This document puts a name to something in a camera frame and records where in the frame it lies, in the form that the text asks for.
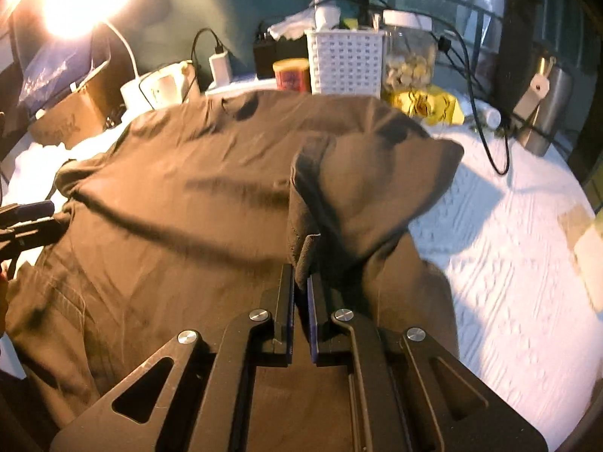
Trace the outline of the red and yellow can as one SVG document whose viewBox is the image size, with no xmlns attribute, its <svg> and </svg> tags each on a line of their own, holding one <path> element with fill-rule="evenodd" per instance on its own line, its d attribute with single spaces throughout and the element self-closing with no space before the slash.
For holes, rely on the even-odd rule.
<svg viewBox="0 0 603 452">
<path fill-rule="evenodd" d="M 306 58 L 278 60 L 273 70 L 278 90 L 310 93 L 310 63 Z"/>
</svg>

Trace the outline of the cardboard box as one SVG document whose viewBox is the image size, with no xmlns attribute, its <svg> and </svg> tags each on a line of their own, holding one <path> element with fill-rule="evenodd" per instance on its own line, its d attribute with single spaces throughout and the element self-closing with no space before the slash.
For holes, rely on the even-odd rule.
<svg viewBox="0 0 603 452">
<path fill-rule="evenodd" d="M 105 61 L 75 92 L 49 108 L 28 129 L 34 142 L 43 146 L 63 144 L 66 149 L 98 136 L 114 125 L 125 109 L 121 86 L 133 78 L 131 66 L 122 59 Z"/>
</svg>

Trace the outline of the white cartoon mug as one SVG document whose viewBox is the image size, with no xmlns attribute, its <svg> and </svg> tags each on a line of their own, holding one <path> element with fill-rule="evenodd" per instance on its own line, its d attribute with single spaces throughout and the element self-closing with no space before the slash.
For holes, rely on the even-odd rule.
<svg viewBox="0 0 603 452">
<path fill-rule="evenodd" d="M 196 87 L 191 60 L 176 61 L 141 76 L 139 90 L 152 110 L 185 103 Z"/>
</svg>

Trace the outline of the glass jar white lid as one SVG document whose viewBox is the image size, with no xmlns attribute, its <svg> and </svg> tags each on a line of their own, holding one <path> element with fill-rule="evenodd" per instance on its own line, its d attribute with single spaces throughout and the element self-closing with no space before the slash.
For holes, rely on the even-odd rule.
<svg viewBox="0 0 603 452">
<path fill-rule="evenodd" d="M 383 90 L 394 94 L 425 89 L 431 83 L 438 53 L 431 18 L 393 9 L 383 11 L 382 16 Z"/>
</svg>

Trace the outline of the yellow crumpled wrapper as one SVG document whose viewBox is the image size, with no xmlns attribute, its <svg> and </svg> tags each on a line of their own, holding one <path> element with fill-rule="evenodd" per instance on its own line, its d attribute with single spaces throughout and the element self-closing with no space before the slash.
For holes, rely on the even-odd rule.
<svg viewBox="0 0 603 452">
<path fill-rule="evenodd" d="M 419 118 L 428 125 L 463 125 L 465 121 L 457 97 L 435 85 L 396 92 L 390 102 L 409 118 Z"/>
</svg>

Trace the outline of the tablet in plastic bag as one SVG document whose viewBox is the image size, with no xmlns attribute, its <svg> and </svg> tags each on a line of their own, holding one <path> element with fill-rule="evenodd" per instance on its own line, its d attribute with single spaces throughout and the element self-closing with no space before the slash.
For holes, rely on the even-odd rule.
<svg viewBox="0 0 603 452">
<path fill-rule="evenodd" d="M 30 122 L 67 95 L 80 90 L 112 58 L 108 37 L 93 31 L 76 40 L 61 40 L 42 28 L 40 18 L 9 20 L 11 44 L 20 65 L 18 108 Z"/>
</svg>

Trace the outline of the white t-shirt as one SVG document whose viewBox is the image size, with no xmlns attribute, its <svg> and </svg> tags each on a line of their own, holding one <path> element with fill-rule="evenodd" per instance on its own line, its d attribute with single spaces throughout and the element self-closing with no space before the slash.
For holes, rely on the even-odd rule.
<svg viewBox="0 0 603 452">
<path fill-rule="evenodd" d="M 7 193 L 1 205 L 12 203 L 30 204 L 45 200 L 49 194 L 50 200 L 59 211 L 66 203 L 66 197 L 53 191 L 54 179 L 59 168 L 71 160 L 87 160 L 106 152 L 122 135 L 122 127 L 105 131 L 99 136 L 89 138 L 67 150 L 66 146 L 42 146 L 33 143 L 15 160 L 15 170 L 8 182 Z"/>
</svg>

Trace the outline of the white perforated plastic basket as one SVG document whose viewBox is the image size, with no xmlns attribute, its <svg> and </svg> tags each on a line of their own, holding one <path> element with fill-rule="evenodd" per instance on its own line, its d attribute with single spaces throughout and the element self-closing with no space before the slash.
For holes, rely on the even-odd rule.
<svg viewBox="0 0 603 452">
<path fill-rule="evenodd" d="M 381 93 L 382 31 L 306 30 L 313 94 Z"/>
</svg>

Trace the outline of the dark grey t-shirt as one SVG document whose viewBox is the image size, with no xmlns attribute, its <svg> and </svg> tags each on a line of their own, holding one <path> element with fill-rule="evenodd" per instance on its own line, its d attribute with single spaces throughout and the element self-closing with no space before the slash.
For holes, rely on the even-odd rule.
<svg viewBox="0 0 603 452">
<path fill-rule="evenodd" d="M 463 148 L 373 97 L 261 91 L 136 118 L 56 177 L 67 230 L 1 286 L 27 372 L 1 382 L 1 447 L 42 451 L 185 328 L 216 336 L 285 263 L 318 268 L 393 331 L 459 350 L 450 285 L 410 222 L 450 188 Z"/>
</svg>

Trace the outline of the stainless steel tumbler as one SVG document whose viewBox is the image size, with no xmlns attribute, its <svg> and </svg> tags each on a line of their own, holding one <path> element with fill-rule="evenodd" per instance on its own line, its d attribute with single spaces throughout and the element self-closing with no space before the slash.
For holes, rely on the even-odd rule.
<svg viewBox="0 0 603 452">
<path fill-rule="evenodd" d="M 521 146 L 543 157 L 553 144 L 560 119 L 569 102 L 572 77 L 553 55 L 537 60 L 537 67 L 513 109 Z"/>
</svg>

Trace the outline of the white tissue paper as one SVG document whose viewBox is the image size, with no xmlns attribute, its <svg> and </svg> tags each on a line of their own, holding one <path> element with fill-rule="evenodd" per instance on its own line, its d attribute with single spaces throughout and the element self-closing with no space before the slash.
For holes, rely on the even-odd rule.
<svg viewBox="0 0 603 452">
<path fill-rule="evenodd" d="M 315 10 L 313 7 L 289 15 L 279 23 L 268 27 L 268 34 L 275 40 L 297 40 L 305 34 L 306 30 L 315 27 Z"/>
</svg>

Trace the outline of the white usb charger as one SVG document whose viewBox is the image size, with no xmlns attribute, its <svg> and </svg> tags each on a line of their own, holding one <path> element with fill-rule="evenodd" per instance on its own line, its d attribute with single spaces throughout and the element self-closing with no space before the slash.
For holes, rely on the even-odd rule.
<svg viewBox="0 0 603 452">
<path fill-rule="evenodd" d="M 217 87 L 227 86 L 232 82 L 232 69 L 228 51 L 214 53 L 208 59 L 208 63 Z"/>
</svg>

